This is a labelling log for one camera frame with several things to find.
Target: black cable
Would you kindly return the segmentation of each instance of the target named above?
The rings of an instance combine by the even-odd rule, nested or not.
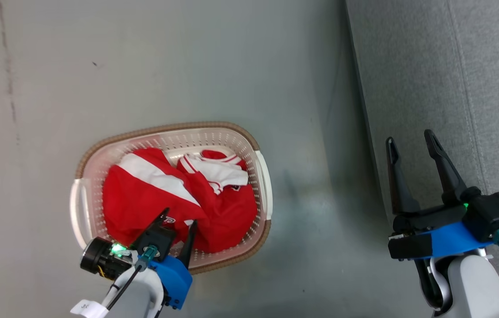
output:
[[[114,304],[116,304],[116,302],[118,301],[118,299],[120,299],[120,297],[122,297],[122,294],[124,294],[124,292],[126,291],[126,289],[128,288],[128,286],[132,283],[132,280],[136,277],[136,275],[140,272],[140,270],[141,270],[141,266],[138,266],[136,268],[135,272],[131,275],[130,279],[128,279],[128,281],[126,282],[126,284],[124,284],[124,287],[122,287],[122,289],[120,289],[120,291],[118,292],[118,294],[116,294],[116,297],[114,297],[114,299],[112,299],[112,301],[106,307],[106,309],[108,309],[108,310],[112,309],[112,307],[114,306]]]

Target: white plastic basket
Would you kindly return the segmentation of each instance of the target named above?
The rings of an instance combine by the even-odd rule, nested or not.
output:
[[[228,266],[255,254],[265,243],[271,226],[272,190],[265,159],[255,139],[241,127],[226,122],[202,122],[143,129],[104,139],[90,148],[78,166],[71,189],[71,222],[78,244],[85,248],[95,237],[112,239],[106,230],[102,186],[108,169],[126,154],[140,148],[162,149],[173,162],[185,153],[204,149],[235,153],[248,168],[258,214],[242,242],[214,254],[194,250],[190,260],[193,274]]]

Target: gray fabric upholstery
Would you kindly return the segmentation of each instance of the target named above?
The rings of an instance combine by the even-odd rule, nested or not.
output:
[[[499,191],[499,0],[348,0],[358,74],[389,218],[393,136],[423,207],[442,192],[424,129],[468,186]],[[499,251],[491,248],[499,272]]]

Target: green led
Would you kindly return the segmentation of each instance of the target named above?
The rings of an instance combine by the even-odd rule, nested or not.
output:
[[[112,253],[116,254],[117,252],[119,251],[125,251],[126,250],[126,247],[120,245],[120,244],[114,244],[112,246]]]

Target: gray floor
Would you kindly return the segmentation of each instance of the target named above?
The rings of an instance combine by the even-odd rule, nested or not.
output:
[[[78,160],[117,133],[233,121],[259,141],[272,229],[162,317],[421,317],[392,261],[336,0],[0,2],[0,317],[70,317],[109,285],[78,268]]]

